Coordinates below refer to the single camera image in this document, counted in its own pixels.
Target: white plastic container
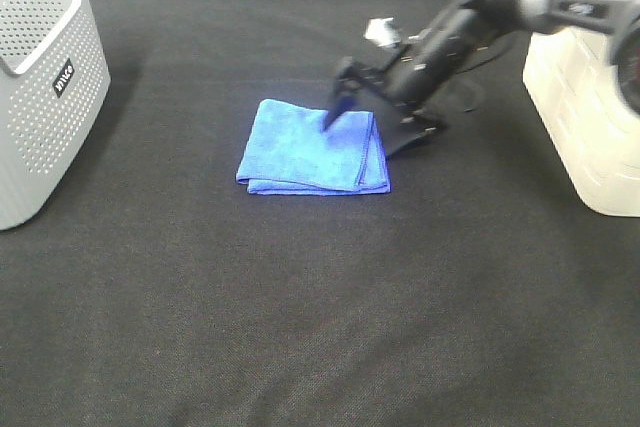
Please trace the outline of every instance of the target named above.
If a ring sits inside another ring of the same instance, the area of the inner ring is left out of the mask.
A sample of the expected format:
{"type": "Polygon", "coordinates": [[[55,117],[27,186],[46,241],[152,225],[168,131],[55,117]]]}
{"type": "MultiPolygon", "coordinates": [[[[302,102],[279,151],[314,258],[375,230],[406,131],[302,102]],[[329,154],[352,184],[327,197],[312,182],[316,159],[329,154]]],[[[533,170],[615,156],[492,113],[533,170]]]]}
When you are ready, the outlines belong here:
{"type": "Polygon", "coordinates": [[[640,216],[640,115],[624,101],[608,37],[579,28],[534,34],[524,83],[580,198],[606,215],[640,216]]]}
{"type": "Polygon", "coordinates": [[[89,0],[0,0],[0,230],[40,210],[109,83],[89,0]]]}

